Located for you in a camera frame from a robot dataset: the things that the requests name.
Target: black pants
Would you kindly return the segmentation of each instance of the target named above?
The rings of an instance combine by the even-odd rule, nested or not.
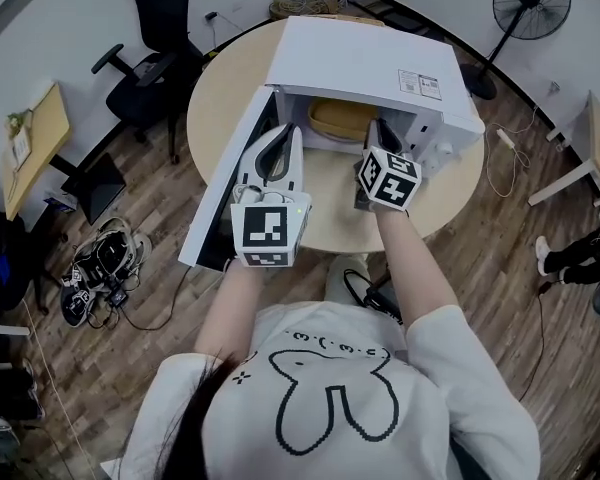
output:
[[[0,417],[7,420],[32,420],[39,414],[36,401],[29,395],[33,379],[26,370],[0,370]]]
[[[590,258],[594,262],[581,265]],[[565,267],[564,282],[592,284],[600,282],[600,227],[562,251],[550,252],[544,261],[544,271],[559,272]]]

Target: open microwave door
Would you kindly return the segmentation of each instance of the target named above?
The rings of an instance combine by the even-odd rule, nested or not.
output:
[[[211,178],[189,227],[178,259],[187,265],[201,265],[222,271],[236,255],[231,227],[231,192],[242,153],[263,134],[278,126],[273,89],[260,87],[242,115]]]

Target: round table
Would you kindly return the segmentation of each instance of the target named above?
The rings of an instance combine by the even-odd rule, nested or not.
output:
[[[223,50],[202,73],[187,113],[193,161],[208,184],[256,89],[264,85],[285,21],[264,25]],[[480,139],[425,180],[409,205],[420,235],[447,224],[467,203],[482,171]],[[353,207],[355,155],[304,150],[304,190],[313,199],[302,246],[339,254],[384,250],[375,216]]]

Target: black office chair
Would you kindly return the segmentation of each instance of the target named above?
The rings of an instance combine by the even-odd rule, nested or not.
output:
[[[60,282],[44,268],[47,242],[36,232],[27,233],[20,217],[9,221],[0,212],[0,316],[20,303],[32,280],[38,309],[45,315],[49,313],[42,304],[41,278],[57,286]]]
[[[187,15],[189,0],[136,0],[142,40],[155,50],[133,69],[118,57],[123,45],[117,44],[91,68],[97,73],[109,63],[125,77],[107,97],[107,106],[121,121],[137,128],[139,142],[145,131],[167,117],[169,156],[179,162],[175,152],[176,122],[202,72],[202,53],[189,41]]]

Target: white t-shirt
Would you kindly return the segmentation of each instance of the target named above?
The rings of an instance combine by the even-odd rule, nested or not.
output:
[[[213,360],[162,363],[120,478],[153,478]],[[456,480],[450,432],[492,480],[538,477],[536,427],[460,308],[440,308],[405,334],[381,313],[317,302],[258,315],[251,354],[213,399],[203,443],[211,479]]]

